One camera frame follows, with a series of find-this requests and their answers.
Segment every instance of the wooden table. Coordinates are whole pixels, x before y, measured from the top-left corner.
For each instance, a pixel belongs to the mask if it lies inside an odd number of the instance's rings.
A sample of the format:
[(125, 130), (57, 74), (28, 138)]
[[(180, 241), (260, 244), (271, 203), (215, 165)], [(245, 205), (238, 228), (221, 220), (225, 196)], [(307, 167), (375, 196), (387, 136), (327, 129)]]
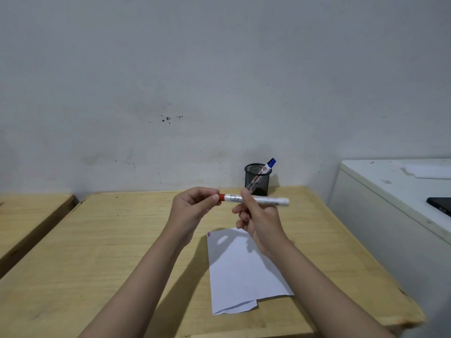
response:
[[(237, 193), (238, 190), (223, 190)], [(0, 336), (76, 337), (125, 281), (166, 223), (176, 192), (88, 197), (0, 280)], [(424, 321), (420, 308), (306, 187), (279, 187), (288, 237), (383, 325)], [(178, 258), (147, 337), (309, 336), (314, 327), (291, 297), (233, 315), (211, 313), (206, 233), (234, 227), (231, 203), (201, 221)]]
[(0, 278), (76, 205), (71, 194), (0, 195)]

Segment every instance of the person's right hand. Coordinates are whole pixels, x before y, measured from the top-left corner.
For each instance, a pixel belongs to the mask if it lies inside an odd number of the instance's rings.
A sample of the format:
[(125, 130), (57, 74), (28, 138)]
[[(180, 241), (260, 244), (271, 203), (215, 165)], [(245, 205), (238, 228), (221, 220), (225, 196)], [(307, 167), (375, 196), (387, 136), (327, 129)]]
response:
[(262, 254), (271, 259), (281, 244), (290, 242), (280, 223), (279, 211), (274, 206), (260, 207), (246, 188), (241, 196), (244, 203), (232, 209), (240, 216), (236, 227), (246, 230)]

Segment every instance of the person's right arm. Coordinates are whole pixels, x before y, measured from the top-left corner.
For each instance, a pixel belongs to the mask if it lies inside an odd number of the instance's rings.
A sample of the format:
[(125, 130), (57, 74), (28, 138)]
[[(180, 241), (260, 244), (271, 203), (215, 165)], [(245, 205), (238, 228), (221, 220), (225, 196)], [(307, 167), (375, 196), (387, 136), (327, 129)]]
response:
[(246, 230), (276, 265), (326, 338), (393, 338), (295, 247), (283, 231), (277, 208), (261, 208), (246, 189), (241, 196), (244, 204), (232, 210), (240, 216), (236, 227)]

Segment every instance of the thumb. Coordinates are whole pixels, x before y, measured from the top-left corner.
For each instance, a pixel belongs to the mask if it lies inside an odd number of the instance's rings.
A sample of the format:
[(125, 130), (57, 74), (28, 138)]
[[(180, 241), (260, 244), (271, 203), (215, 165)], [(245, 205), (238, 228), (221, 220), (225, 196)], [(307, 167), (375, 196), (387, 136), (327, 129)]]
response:
[(243, 202), (248, 207), (252, 216), (257, 215), (260, 211), (262, 211), (262, 208), (258, 205), (247, 188), (244, 188), (241, 191), (241, 196), (243, 197)]
[(198, 213), (198, 216), (202, 217), (207, 214), (208, 211), (210, 211), (216, 203), (219, 201), (219, 194), (211, 195), (208, 198), (205, 198), (204, 200), (200, 201), (199, 203), (193, 205), (193, 207), (196, 208), (196, 212)]

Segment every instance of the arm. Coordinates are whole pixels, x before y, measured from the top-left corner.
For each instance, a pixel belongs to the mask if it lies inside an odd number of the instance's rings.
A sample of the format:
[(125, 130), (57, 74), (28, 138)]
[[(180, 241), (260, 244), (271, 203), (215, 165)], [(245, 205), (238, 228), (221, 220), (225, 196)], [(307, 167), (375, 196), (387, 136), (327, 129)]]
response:
[(161, 235), (125, 283), (79, 335), (80, 338), (142, 337), (183, 247), (215, 205), (219, 190), (195, 187), (175, 196)]
[(393, 337), (290, 242), (275, 207), (262, 209), (247, 190), (241, 196), (245, 203), (232, 210), (240, 214), (237, 228), (245, 229), (258, 249), (276, 265), (325, 337)]

